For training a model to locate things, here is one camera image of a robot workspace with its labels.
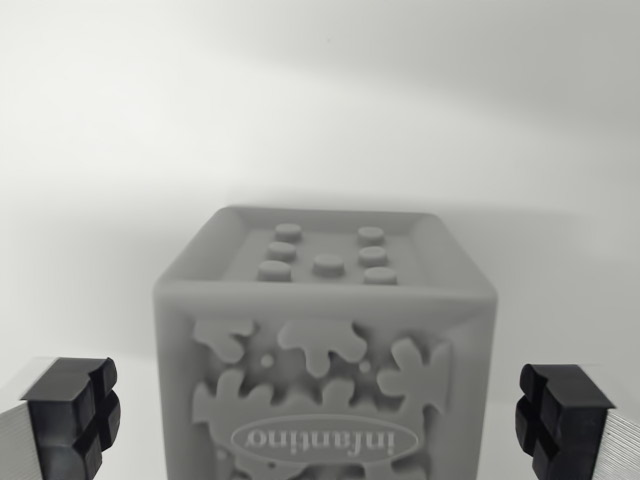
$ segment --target gray cube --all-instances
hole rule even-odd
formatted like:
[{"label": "gray cube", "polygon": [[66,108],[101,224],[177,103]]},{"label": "gray cube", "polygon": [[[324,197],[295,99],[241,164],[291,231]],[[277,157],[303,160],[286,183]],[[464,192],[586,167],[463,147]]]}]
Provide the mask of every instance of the gray cube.
[{"label": "gray cube", "polygon": [[473,480],[496,292],[433,215],[229,207],[158,281],[170,480]]}]

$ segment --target small round dot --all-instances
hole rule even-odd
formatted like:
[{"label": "small round dot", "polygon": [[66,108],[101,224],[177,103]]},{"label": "small round dot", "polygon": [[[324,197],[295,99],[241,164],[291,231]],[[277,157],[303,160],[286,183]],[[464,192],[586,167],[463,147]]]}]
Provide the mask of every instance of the small round dot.
[{"label": "small round dot", "polygon": [[364,247],[358,253],[358,259],[364,267],[382,267],[389,261],[387,251],[382,247]]},{"label": "small round dot", "polygon": [[290,282],[291,265],[277,260],[266,260],[258,267],[258,280],[266,282]]},{"label": "small round dot", "polygon": [[371,364],[368,361],[360,362],[360,371],[362,373],[369,373],[371,371]]},{"label": "small round dot", "polygon": [[398,275],[395,270],[387,267],[367,268],[364,272],[364,283],[371,285],[395,285]]},{"label": "small round dot", "polygon": [[276,363],[275,359],[273,358],[273,355],[270,354],[265,354],[262,356],[262,358],[260,359],[260,365],[262,365],[264,368],[271,368],[273,367],[273,364]]},{"label": "small round dot", "polygon": [[296,258],[296,246],[286,242],[271,242],[267,248],[267,256],[271,260],[291,262]]},{"label": "small round dot", "polygon": [[295,223],[281,223],[276,226],[276,239],[281,242],[297,242],[302,238],[302,227]]},{"label": "small round dot", "polygon": [[340,277],[344,275],[344,261],[338,255],[317,255],[313,259],[313,273],[321,277]]},{"label": "small round dot", "polygon": [[384,230],[378,227],[358,229],[358,242],[361,245],[380,245],[384,243]]}]

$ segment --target embossed logo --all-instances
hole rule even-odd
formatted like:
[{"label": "embossed logo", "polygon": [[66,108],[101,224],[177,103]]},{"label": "embossed logo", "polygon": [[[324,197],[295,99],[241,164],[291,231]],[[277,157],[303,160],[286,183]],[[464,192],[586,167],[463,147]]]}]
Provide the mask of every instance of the embossed logo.
[{"label": "embossed logo", "polygon": [[408,428],[352,415],[293,415],[259,420],[233,432],[231,443],[263,460],[297,464],[389,461],[420,445]]}]

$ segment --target cube top face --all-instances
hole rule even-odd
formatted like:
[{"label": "cube top face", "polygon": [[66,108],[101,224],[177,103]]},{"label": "cube top face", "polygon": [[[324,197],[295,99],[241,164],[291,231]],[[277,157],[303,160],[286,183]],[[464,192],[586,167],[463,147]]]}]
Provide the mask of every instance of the cube top face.
[{"label": "cube top face", "polygon": [[436,217],[228,207],[164,280],[490,292]]}]

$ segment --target white backdrop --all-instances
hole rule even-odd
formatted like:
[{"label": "white backdrop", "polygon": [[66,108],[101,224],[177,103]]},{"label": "white backdrop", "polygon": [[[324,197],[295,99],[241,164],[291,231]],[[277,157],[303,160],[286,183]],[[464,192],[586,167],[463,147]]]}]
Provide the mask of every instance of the white backdrop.
[{"label": "white backdrop", "polygon": [[0,0],[0,382],[114,357],[100,478],[162,479],[150,288],[200,225],[430,211],[501,298],[481,479],[533,478],[521,366],[640,360],[638,24],[617,0]]}]

